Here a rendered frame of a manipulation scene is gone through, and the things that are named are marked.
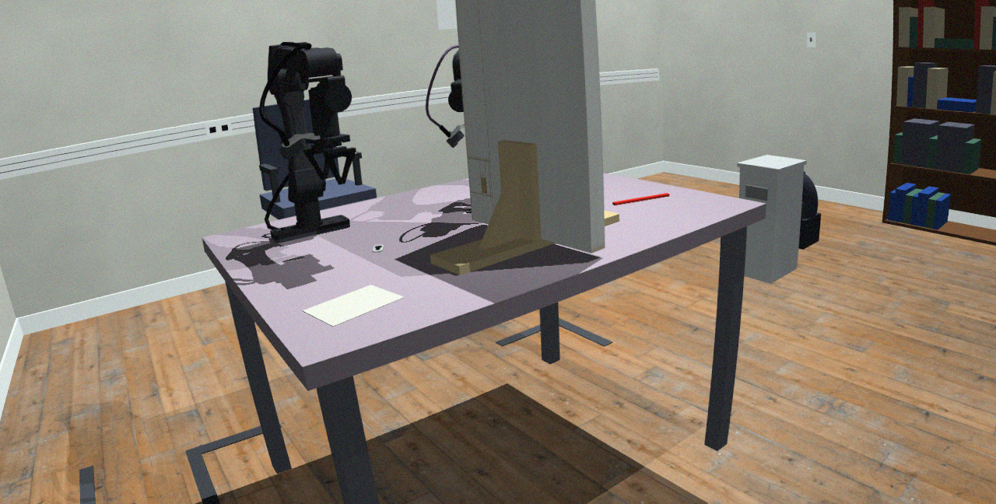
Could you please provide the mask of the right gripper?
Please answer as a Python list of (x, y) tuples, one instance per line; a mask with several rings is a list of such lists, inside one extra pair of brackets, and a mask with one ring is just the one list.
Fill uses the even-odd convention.
[[(321, 180), (328, 178), (328, 168), (330, 167), (338, 184), (344, 184), (356, 149), (347, 149), (346, 146), (340, 145), (342, 145), (342, 142), (351, 142), (351, 135), (339, 133), (338, 113), (326, 113), (326, 117), (322, 117), (321, 113), (312, 113), (312, 126), (313, 133), (302, 133), (302, 135), (296, 133), (292, 138), (289, 138), (289, 142), (287, 145), (283, 145), (283, 147), (288, 149), (290, 145), (294, 145), (296, 140), (306, 138), (306, 145), (308, 143), (313, 143), (313, 145), (312, 149), (304, 149), (303, 153), (308, 157)], [(333, 149), (333, 147), (337, 147), (337, 149)], [(314, 154), (322, 152), (326, 158), (324, 172), (321, 172), (319, 164), (314, 160)], [(340, 177), (334, 159), (342, 156), (346, 156), (346, 160), (344, 172), (342, 172), (342, 177)]]

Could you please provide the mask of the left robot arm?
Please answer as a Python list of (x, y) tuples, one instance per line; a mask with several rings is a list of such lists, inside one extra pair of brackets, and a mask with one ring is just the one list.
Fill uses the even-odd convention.
[[(464, 113), (462, 89), (461, 89), (459, 50), (456, 51), (455, 55), (453, 55), (452, 67), (453, 67), (454, 82), (451, 83), (451, 94), (449, 94), (448, 103), (449, 106), (451, 106), (451, 108), (453, 108), (454, 111), (457, 111), (458, 113)], [(464, 138), (463, 133), (461, 131), (458, 131), (458, 133), (455, 133), (455, 135), (453, 135), (453, 138), (449, 138), (448, 140), (446, 140), (446, 142), (448, 143), (448, 145), (451, 145), (451, 147), (453, 148), (456, 145), (458, 145), (459, 140), (461, 140), (462, 138)]]

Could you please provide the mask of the white paper sheet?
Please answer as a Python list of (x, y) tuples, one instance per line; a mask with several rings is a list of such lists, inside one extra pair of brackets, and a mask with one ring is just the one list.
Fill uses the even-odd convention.
[(383, 308), (388, 303), (402, 298), (394, 292), (380, 289), (375, 285), (367, 285), (360, 290), (348, 292), (342, 297), (329, 299), (326, 303), (319, 303), (319, 305), (306, 309), (304, 312), (334, 327), (354, 317), (369, 313), (371, 310)]

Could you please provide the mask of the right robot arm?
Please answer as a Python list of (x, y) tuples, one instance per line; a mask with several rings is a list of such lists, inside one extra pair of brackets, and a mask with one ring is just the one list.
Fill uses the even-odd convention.
[[(268, 81), (279, 62), (294, 49), (295, 46), (289, 44), (269, 46)], [(269, 87), (269, 92), (275, 94), (288, 139), (296, 133), (308, 133), (303, 117), (303, 91), (308, 89), (309, 82), (319, 82), (316, 87), (308, 90), (311, 113), (321, 113), (322, 117), (326, 117), (329, 111), (341, 113), (351, 106), (352, 94), (345, 85), (342, 69), (342, 56), (328, 47), (301, 49), (283, 65)], [(308, 79), (313, 76), (321, 78)], [(344, 215), (321, 219), (317, 197), (323, 197), (326, 180), (321, 180), (308, 157), (303, 154), (303, 149), (310, 149), (305, 138), (296, 140), (288, 149), (279, 149), (283, 158), (289, 159), (288, 199), (295, 205), (296, 225), (270, 230), (276, 240), (351, 223)]]

